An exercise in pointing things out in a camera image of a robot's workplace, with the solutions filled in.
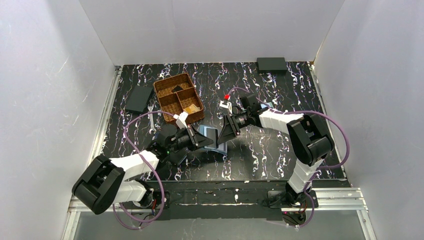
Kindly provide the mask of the blue card holder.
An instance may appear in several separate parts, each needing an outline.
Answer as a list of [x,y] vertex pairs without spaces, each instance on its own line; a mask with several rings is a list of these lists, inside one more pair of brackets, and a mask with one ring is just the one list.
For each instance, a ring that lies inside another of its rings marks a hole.
[[217,144],[219,133],[220,133],[220,131],[217,128],[201,124],[199,126],[198,131],[201,134],[203,134],[205,137],[207,137],[207,138],[209,138],[213,141],[213,143],[203,147],[203,149],[206,152],[212,151],[212,152],[222,154],[224,156],[227,155],[227,153],[228,153],[227,143],[225,142],[225,143],[222,143],[222,144]]

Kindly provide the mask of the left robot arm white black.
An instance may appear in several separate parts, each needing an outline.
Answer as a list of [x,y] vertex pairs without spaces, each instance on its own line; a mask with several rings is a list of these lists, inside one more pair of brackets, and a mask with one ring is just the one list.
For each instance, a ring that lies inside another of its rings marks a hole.
[[148,189],[134,177],[153,173],[167,162],[177,165],[187,151],[196,151],[214,143],[213,139],[191,126],[179,129],[166,124],[140,153],[120,158],[95,157],[71,192],[96,215],[113,204],[140,202]]

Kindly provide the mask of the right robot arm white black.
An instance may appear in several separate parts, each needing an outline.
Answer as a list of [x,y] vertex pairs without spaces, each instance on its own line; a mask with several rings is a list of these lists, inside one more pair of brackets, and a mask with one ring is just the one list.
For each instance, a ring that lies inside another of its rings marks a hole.
[[240,113],[224,116],[217,144],[238,137],[241,129],[250,125],[288,134],[296,163],[285,185],[285,198],[287,202],[299,202],[310,190],[311,178],[335,147],[327,127],[318,114],[276,112],[262,106],[253,93],[240,97],[240,102],[243,107]]

